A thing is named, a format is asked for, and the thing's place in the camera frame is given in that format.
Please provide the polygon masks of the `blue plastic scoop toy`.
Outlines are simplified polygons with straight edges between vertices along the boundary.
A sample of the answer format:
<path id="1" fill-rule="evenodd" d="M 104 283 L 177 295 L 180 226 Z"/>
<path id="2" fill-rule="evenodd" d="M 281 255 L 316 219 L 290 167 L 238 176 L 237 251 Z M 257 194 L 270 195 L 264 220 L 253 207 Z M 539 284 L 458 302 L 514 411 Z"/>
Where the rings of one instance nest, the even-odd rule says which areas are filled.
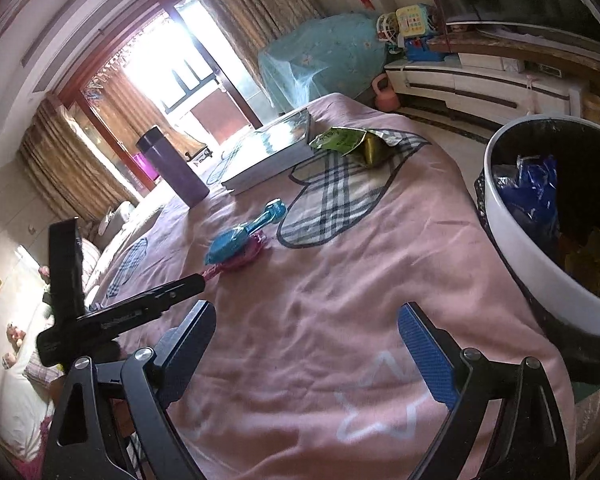
<path id="1" fill-rule="evenodd" d="M 269 224 L 277 224 L 283 220 L 287 213 L 287 206 L 276 198 L 268 202 L 262 212 L 247 222 L 242 222 L 234 228 L 222 232 L 212 240 L 208 252 L 204 256 L 205 264 L 219 264 L 232 258 L 244 248 L 250 236 L 262 230 Z"/>

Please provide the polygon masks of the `pink plastic scoop toy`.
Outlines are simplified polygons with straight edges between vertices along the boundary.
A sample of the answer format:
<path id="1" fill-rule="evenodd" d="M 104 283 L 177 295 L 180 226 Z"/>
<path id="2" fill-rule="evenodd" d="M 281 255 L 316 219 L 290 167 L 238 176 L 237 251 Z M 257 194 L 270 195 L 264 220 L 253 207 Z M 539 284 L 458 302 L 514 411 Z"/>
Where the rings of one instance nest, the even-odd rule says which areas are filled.
<path id="1" fill-rule="evenodd" d="M 206 266 L 201 273 L 202 277 L 210 281 L 223 272 L 233 272 L 248 266 L 259 257 L 267 241 L 266 235 L 261 232 L 251 234 L 247 244 L 236 255 L 221 263 Z"/>

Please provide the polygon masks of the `yellow snack packet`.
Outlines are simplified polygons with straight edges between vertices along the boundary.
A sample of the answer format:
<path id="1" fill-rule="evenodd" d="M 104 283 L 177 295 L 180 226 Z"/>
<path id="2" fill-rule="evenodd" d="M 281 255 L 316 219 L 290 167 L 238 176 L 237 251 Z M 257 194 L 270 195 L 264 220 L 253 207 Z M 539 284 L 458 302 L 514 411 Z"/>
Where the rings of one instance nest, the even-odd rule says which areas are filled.
<path id="1" fill-rule="evenodd" d="M 592 232 L 583 247 L 565 256 L 565 271 L 600 298 L 600 230 Z"/>

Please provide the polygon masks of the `blue clear plastic wrapper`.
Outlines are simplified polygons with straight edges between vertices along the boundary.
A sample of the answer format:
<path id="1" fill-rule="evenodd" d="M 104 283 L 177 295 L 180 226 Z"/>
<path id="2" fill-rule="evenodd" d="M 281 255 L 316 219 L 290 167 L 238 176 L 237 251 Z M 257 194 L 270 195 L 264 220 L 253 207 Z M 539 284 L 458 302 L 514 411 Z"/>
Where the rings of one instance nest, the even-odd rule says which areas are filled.
<path id="1" fill-rule="evenodd" d="M 554 240 L 557 162 L 553 156 L 518 156 L 516 165 L 495 165 L 494 183 L 501 199 L 535 244 L 545 249 Z"/>

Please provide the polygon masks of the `white trash bin black liner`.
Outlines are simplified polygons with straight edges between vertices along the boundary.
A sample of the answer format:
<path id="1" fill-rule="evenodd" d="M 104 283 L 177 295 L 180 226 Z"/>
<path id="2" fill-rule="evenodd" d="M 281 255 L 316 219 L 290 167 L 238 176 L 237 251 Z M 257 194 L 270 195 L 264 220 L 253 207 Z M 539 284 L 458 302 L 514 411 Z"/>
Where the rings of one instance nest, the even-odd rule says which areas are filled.
<path id="1" fill-rule="evenodd" d="M 600 382 L 600 125 L 530 115 L 492 136 L 482 222 L 570 373 Z"/>

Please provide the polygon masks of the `beige curtain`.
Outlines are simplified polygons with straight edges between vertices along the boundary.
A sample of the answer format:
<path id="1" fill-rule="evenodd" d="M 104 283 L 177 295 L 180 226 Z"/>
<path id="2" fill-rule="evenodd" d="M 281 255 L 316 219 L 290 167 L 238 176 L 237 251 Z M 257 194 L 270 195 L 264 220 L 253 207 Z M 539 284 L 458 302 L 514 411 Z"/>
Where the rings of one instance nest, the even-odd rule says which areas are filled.
<path id="1" fill-rule="evenodd" d="M 38 104 L 17 152 L 23 170 L 58 218 L 101 219 L 138 194 L 53 93 Z"/>

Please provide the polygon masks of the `purple thermos bottle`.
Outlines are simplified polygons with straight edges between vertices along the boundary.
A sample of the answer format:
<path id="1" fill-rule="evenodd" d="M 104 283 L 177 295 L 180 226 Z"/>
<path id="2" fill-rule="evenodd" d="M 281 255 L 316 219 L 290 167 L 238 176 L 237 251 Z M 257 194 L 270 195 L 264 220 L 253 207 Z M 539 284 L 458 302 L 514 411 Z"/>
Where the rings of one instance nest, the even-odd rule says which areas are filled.
<path id="1" fill-rule="evenodd" d="M 138 139 L 136 147 L 189 208 L 195 207 L 209 195 L 208 186 L 188 166 L 158 126 L 149 128 Z"/>

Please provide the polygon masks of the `pink patterned tablecloth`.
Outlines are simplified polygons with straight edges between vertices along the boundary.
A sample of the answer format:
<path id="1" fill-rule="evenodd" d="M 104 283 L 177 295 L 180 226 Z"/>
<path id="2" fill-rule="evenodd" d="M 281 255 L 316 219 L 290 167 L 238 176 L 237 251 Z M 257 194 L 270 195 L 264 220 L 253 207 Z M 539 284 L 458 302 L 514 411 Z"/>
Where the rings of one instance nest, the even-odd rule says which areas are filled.
<path id="1" fill-rule="evenodd" d="M 398 332 L 419 304 L 463 347 L 493 361 L 538 358 L 568 441 L 566 366 L 484 232 L 460 170 L 422 126 L 334 93 L 310 104 L 316 130 L 399 130 L 376 171 L 326 153 L 195 207 L 172 197 L 91 282 L 111 306 L 199 272 L 212 240 L 282 200 L 286 218 L 242 269 L 204 291 L 218 316 L 169 414 L 210 479 L 404 479 L 444 421 Z"/>

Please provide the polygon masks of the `colourful children's book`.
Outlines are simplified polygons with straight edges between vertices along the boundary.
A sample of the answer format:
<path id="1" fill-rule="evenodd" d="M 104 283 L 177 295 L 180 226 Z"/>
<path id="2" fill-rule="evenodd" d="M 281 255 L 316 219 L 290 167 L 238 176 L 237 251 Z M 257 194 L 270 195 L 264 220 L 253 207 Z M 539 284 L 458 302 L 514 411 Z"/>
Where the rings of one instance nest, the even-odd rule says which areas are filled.
<path id="1" fill-rule="evenodd" d="M 312 158 L 312 122 L 309 110 L 302 108 L 248 133 L 223 159 L 222 187 L 245 192 Z"/>

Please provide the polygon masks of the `green snack packet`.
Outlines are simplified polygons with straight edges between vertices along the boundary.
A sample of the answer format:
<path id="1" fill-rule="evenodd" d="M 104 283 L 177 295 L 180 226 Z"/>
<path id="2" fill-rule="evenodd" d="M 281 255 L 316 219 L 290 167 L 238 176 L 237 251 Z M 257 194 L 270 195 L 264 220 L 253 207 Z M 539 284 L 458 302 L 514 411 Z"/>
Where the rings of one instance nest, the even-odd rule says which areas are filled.
<path id="1" fill-rule="evenodd" d="M 332 127 L 314 136 L 314 151 L 332 151 L 366 169 L 376 168 L 398 151 L 404 132 L 388 129 Z"/>

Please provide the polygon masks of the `white TV cabinet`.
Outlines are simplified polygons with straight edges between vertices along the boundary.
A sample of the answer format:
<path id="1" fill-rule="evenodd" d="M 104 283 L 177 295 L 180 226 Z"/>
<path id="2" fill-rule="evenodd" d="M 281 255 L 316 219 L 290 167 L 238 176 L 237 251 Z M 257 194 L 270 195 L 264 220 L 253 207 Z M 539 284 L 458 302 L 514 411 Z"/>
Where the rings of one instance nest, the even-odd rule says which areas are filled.
<path id="1" fill-rule="evenodd" d="M 396 93 L 443 102 L 449 110 L 505 125 L 527 115 L 580 117 L 588 84 L 533 70 L 520 73 L 442 62 L 394 61 L 385 72 Z"/>

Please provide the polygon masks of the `pink kettlebell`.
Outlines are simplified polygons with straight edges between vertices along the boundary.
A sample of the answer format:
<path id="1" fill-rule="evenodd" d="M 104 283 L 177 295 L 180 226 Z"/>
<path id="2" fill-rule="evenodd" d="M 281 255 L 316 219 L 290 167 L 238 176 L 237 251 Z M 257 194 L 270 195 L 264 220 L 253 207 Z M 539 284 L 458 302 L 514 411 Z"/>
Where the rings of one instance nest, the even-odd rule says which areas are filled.
<path id="1" fill-rule="evenodd" d="M 399 97 L 386 73 L 382 73 L 373 79 L 372 89 L 375 93 L 375 106 L 378 110 L 391 113 L 400 108 Z"/>

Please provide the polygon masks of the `teal covered furniture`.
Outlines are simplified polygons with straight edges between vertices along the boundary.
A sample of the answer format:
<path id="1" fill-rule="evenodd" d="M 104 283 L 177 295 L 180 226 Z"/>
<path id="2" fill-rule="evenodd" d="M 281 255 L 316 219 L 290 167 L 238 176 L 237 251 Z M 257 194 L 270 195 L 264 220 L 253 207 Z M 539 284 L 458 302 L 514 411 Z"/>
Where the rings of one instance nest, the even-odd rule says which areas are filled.
<path id="1" fill-rule="evenodd" d="M 356 98 L 386 64 L 376 16 L 343 13 L 314 18 L 258 54 L 262 84 L 273 106 L 286 113 L 329 93 Z"/>

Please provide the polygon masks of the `toy phone activity box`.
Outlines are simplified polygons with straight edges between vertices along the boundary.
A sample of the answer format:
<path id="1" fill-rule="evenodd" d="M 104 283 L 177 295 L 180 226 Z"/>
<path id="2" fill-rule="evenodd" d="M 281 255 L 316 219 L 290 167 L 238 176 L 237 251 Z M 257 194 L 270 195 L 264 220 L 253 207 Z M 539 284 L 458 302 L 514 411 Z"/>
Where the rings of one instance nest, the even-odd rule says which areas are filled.
<path id="1" fill-rule="evenodd" d="M 376 35 L 393 56 L 410 62 L 441 62 L 444 54 L 430 48 L 429 40 L 439 35 L 436 10 L 428 4 L 402 6 L 381 14 L 376 21 Z"/>

